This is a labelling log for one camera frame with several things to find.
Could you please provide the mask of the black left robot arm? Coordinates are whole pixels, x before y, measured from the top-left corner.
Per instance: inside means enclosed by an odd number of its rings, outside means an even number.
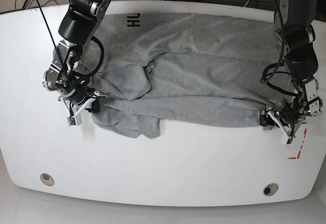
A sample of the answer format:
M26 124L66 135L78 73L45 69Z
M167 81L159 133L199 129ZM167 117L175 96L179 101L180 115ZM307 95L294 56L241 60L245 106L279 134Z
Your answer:
M279 60L262 72L261 82L293 100L267 105L260 116L263 127L283 131L282 143L291 145L306 117L321 115L322 99L314 77L318 61L313 48L316 34L312 22L318 0L273 0L276 5L276 45Z

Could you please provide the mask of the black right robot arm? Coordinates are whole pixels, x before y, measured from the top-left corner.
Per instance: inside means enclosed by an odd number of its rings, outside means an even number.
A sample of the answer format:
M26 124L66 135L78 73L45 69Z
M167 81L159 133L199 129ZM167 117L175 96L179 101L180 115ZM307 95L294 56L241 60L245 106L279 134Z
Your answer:
M59 101L67 110L68 123L78 125L81 121L81 111L99 112L98 99L106 96L105 93L89 87L89 83L104 60L104 47L94 37L94 33L103 21L111 0L68 0L68 2L67 13L58 30L63 39L55 45L53 61L44 73L42 84L47 90L60 94ZM97 44L100 49L99 62L88 73L77 72L76 67L82 58L83 47L90 42Z

